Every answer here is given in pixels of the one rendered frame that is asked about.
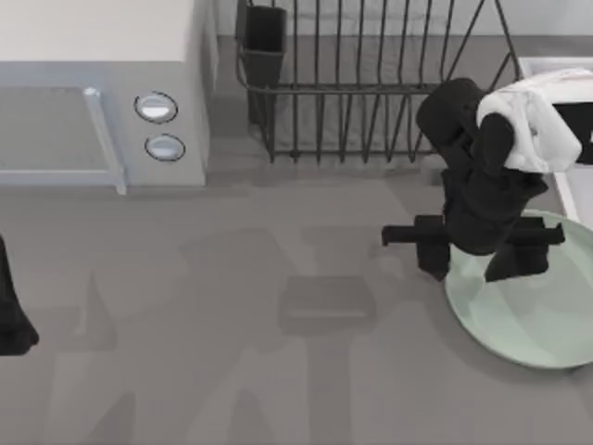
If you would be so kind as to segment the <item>glass microwave door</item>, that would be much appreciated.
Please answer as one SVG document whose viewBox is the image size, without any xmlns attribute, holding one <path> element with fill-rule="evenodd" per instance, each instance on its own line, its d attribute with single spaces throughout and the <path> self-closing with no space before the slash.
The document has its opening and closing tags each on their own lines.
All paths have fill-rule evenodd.
<svg viewBox="0 0 593 445">
<path fill-rule="evenodd" d="M 0 87 L 0 187 L 112 186 L 123 157 L 93 87 Z"/>
</svg>

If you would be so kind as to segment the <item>large round microwave knob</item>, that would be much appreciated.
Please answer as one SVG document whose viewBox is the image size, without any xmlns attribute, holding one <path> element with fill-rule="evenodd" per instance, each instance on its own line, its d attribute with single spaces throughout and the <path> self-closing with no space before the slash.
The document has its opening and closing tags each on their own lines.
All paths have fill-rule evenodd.
<svg viewBox="0 0 593 445">
<path fill-rule="evenodd" d="M 175 100 L 162 92 L 151 92 L 139 95 L 134 99 L 135 113 L 144 121 L 154 124 L 164 124 L 173 121 L 179 107 Z"/>
</svg>

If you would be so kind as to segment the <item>small round microwave knob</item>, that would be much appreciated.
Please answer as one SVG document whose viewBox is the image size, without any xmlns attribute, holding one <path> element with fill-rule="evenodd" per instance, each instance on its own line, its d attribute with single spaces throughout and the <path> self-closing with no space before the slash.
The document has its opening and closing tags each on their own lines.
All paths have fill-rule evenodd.
<svg viewBox="0 0 593 445">
<path fill-rule="evenodd" d="M 160 162 L 176 162 L 186 152 L 185 144 L 178 137 L 162 133 L 149 137 L 145 140 L 144 148 L 146 154 Z"/>
</svg>

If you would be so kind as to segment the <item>black cutlery holder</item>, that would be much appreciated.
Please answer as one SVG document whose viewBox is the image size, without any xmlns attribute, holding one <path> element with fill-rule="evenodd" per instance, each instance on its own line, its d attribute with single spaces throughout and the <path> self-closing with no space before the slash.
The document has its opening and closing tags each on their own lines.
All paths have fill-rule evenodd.
<svg viewBox="0 0 593 445">
<path fill-rule="evenodd" d="M 235 41 L 247 89 L 248 121 L 267 120 L 267 100 L 280 83 L 286 52 L 287 10 L 281 6 L 254 5 L 237 0 Z"/>
</svg>

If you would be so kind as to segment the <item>pale microwave oven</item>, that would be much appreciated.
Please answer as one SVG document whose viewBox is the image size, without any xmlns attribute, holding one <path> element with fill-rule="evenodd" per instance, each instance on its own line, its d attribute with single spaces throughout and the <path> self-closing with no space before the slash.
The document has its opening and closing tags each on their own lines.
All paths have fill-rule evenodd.
<svg viewBox="0 0 593 445">
<path fill-rule="evenodd" d="M 218 63 L 213 0 L 0 0 L 0 87 L 100 90 L 127 190 L 205 184 Z M 173 121 L 135 113 L 151 92 L 175 100 Z M 180 160 L 146 154 L 145 140 L 164 133 L 185 144 Z"/>
</svg>

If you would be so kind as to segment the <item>pale green plate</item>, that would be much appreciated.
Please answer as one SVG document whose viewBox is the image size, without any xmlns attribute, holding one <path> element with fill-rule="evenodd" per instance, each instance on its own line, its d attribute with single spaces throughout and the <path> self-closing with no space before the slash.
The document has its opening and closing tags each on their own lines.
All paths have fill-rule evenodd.
<svg viewBox="0 0 593 445">
<path fill-rule="evenodd" d="M 592 364 L 593 230 L 559 214 L 534 214 L 565 233 L 549 250 L 548 269 L 488 283 L 489 259 L 453 248 L 448 303 L 466 332 L 505 360 L 554 370 Z"/>
</svg>

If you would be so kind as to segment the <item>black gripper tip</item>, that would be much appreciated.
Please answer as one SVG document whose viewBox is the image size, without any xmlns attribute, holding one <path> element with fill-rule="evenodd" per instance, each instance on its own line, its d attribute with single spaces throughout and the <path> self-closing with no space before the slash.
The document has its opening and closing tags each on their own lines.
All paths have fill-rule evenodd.
<svg viewBox="0 0 593 445">
<path fill-rule="evenodd" d="M 40 337 L 19 303 L 6 252 L 0 236 L 0 357 L 27 354 Z"/>
</svg>

